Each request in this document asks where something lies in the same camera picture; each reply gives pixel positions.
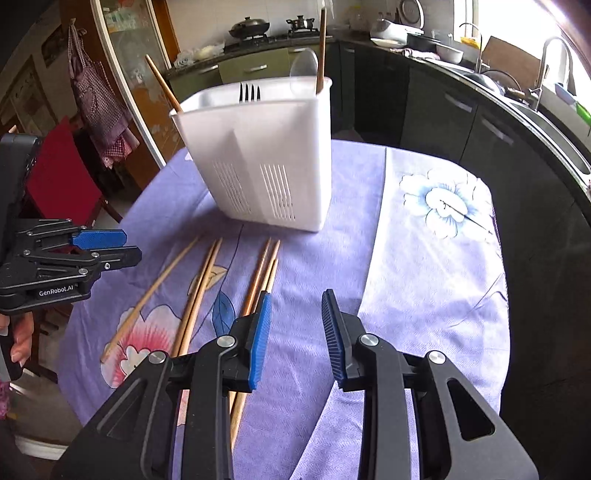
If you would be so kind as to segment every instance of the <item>finger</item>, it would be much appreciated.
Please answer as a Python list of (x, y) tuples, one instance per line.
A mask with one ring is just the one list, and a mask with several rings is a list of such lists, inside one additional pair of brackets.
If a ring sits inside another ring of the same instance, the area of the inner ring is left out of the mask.
[(21, 367), (24, 366), (29, 357), (31, 356), (31, 344), (33, 339), (29, 337), (23, 343), (14, 344), (10, 350), (10, 360), (13, 362), (19, 362)]
[(35, 322), (33, 321), (33, 314), (28, 312), (14, 326), (14, 330), (12, 331), (14, 343), (23, 343), (25, 340), (30, 339), (34, 329)]

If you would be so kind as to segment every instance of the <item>black cabinet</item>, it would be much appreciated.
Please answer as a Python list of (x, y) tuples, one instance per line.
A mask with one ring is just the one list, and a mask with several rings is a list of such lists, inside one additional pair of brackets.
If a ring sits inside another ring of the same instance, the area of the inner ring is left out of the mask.
[(375, 47), (355, 50), (355, 129), (365, 141), (398, 147), (408, 90), (406, 59)]
[(342, 88), (342, 128), (355, 127), (355, 44), (340, 44), (340, 68)]
[(411, 69), (400, 147), (459, 162), (477, 105), (455, 88)]
[(460, 165), (491, 190), (509, 275), (552, 241), (573, 197), (533, 148), (481, 106)]

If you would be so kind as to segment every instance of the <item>chopstick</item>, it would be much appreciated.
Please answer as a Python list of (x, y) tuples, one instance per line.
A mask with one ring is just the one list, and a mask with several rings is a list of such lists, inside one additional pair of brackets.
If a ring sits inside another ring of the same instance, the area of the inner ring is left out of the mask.
[(180, 325), (178, 326), (177, 336), (174, 339), (173, 348), (170, 351), (170, 356), (178, 356), (178, 351), (181, 348), (181, 343), (183, 342), (183, 337), (185, 330), (187, 329), (187, 324), (189, 323), (189, 317), (191, 316), (191, 311), (193, 310), (193, 305), (195, 304), (195, 299), (197, 298), (197, 293), (199, 291), (199, 287), (205, 277), (205, 270), (207, 268), (207, 264), (212, 257), (213, 248), (215, 243), (209, 247), (209, 251), (207, 252), (207, 256), (205, 257), (205, 261), (203, 262), (203, 266), (201, 267), (201, 271), (199, 272), (199, 279), (195, 283), (193, 290), (191, 291), (191, 295), (187, 300), (187, 304), (185, 305), (185, 309), (183, 312), (183, 319), (181, 320)]
[[(267, 243), (265, 243), (265, 248), (262, 250), (261, 255), (259, 257), (259, 261), (256, 266), (256, 270), (252, 274), (251, 285), (248, 288), (246, 298), (244, 299), (244, 303), (242, 304), (242, 311), (240, 312), (241, 317), (244, 317), (244, 316), (249, 315), (251, 313), (252, 304), (255, 301), (256, 293), (260, 291), (259, 283), (261, 282), (262, 269), (265, 266), (265, 259), (267, 257), (267, 252), (269, 251), (270, 245), (271, 245), (271, 239), (268, 239)], [(236, 399), (236, 392), (230, 392), (228, 394), (228, 402), (230, 404), (230, 412), (232, 411), (232, 408), (234, 406), (235, 399)]]
[(193, 329), (195, 328), (195, 323), (197, 322), (199, 308), (201, 307), (201, 302), (203, 301), (203, 296), (205, 295), (205, 289), (207, 288), (207, 284), (209, 283), (209, 277), (211, 276), (212, 268), (216, 262), (217, 253), (220, 251), (221, 246), (221, 238), (217, 239), (215, 243), (212, 245), (212, 254), (207, 259), (207, 263), (203, 271), (203, 276), (200, 276), (201, 283), (199, 284), (199, 288), (197, 289), (195, 302), (193, 303), (193, 306), (191, 308), (191, 313), (187, 321), (187, 326), (184, 330), (183, 340), (181, 341), (180, 347), (178, 349), (178, 356), (187, 355), (187, 353), (189, 352), (189, 343), (191, 342), (191, 337), (193, 336)]
[(164, 282), (164, 280), (166, 280), (166, 278), (170, 275), (170, 273), (172, 272), (174, 267), (177, 266), (177, 264), (184, 258), (185, 255), (187, 255), (187, 253), (189, 253), (189, 251), (193, 248), (193, 246), (199, 240), (199, 237), (200, 237), (199, 235), (196, 236), (193, 239), (193, 241), (191, 243), (189, 243), (176, 256), (176, 258), (170, 263), (170, 265), (168, 267), (166, 267), (166, 269), (158, 276), (158, 278), (156, 279), (154, 284), (148, 289), (148, 291), (144, 294), (144, 296), (140, 298), (137, 305), (134, 307), (133, 310), (131, 310), (130, 314), (127, 315), (127, 318), (125, 319), (125, 321), (123, 322), (121, 327), (119, 327), (119, 329), (115, 332), (115, 335), (113, 336), (113, 338), (111, 339), (111, 341), (107, 345), (104, 353), (100, 357), (101, 363), (104, 364), (107, 361), (107, 359), (109, 358), (109, 355), (115, 349), (115, 346), (119, 343), (119, 341), (133, 329), (133, 327), (135, 325), (135, 321), (137, 320), (141, 309), (144, 308), (144, 306), (146, 305), (146, 303), (148, 302), (150, 297), (154, 294), (156, 289), (160, 285), (162, 285), (162, 282)]
[(324, 57), (326, 54), (326, 7), (320, 14), (320, 57), (318, 58), (318, 74), (316, 75), (316, 95), (324, 88)]
[[(271, 253), (271, 258), (269, 259), (267, 271), (265, 272), (265, 277), (263, 279), (260, 291), (267, 291), (270, 293), (273, 288), (273, 284), (275, 283), (275, 274), (277, 273), (277, 254), (280, 246), (281, 240), (275, 242), (275, 247)], [(250, 313), (252, 313), (252, 311), (255, 309), (256, 304), (251, 307)], [(248, 394), (244, 392), (238, 392), (236, 394), (232, 412), (230, 414), (230, 444), (232, 450), (234, 450), (234, 445), (236, 444), (236, 439), (238, 438), (238, 430), (240, 428), (240, 422), (242, 420), (242, 413), (244, 412), (244, 405), (246, 403), (247, 395)]]
[(177, 98), (174, 96), (174, 93), (168, 87), (168, 84), (166, 83), (166, 81), (164, 80), (162, 75), (160, 75), (160, 72), (158, 71), (158, 67), (154, 64), (154, 62), (150, 58), (150, 55), (146, 55), (145, 58), (146, 58), (146, 61), (148, 62), (148, 65), (150, 66), (150, 69), (152, 70), (152, 73), (156, 77), (156, 80), (158, 80), (158, 83), (162, 87), (164, 94), (168, 98), (168, 101), (171, 103), (171, 105), (174, 107), (174, 109), (177, 112), (182, 112), (183, 108), (181, 107), (181, 104), (178, 102)]

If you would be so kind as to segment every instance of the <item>fork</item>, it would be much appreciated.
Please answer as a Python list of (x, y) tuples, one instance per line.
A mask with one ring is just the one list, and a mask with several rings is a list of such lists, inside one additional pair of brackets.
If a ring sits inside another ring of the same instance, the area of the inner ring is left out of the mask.
[(260, 102), (261, 101), (261, 88), (260, 87), (256, 87), (256, 100), (255, 100), (255, 86), (251, 85), (250, 87), (250, 100), (248, 99), (248, 84), (240, 84), (240, 103), (244, 102)]

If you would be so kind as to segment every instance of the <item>white utensil holder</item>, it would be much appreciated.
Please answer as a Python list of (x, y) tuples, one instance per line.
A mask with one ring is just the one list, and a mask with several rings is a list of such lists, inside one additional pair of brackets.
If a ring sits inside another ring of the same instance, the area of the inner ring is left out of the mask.
[(230, 218), (317, 232), (332, 194), (330, 87), (315, 77), (253, 80), (197, 92), (171, 112), (199, 173)]

